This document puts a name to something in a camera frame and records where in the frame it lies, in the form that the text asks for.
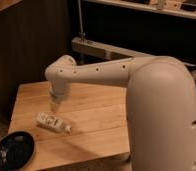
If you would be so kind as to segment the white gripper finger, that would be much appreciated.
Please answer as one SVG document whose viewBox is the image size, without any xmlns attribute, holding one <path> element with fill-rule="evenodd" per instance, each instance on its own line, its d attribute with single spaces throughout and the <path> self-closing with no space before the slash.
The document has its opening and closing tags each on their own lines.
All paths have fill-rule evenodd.
<svg viewBox="0 0 196 171">
<path fill-rule="evenodd" d="M 52 112 L 57 112 L 59 110 L 59 107 L 60 107 L 59 103 L 55 103 L 55 102 L 50 103 L 50 109 Z"/>
</svg>

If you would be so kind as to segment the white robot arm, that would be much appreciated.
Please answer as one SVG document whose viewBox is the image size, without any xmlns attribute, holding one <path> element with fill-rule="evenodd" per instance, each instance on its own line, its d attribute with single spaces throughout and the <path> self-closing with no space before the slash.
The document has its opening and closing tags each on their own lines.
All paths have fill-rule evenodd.
<svg viewBox="0 0 196 171">
<path fill-rule="evenodd" d="M 124 87 L 134 171 L 196 171 L 196 85 L 174 57 L 131 57 L 78 66 L 64 55 L 45 70 L 59 103 L 72 83 Z"/>
</svg>

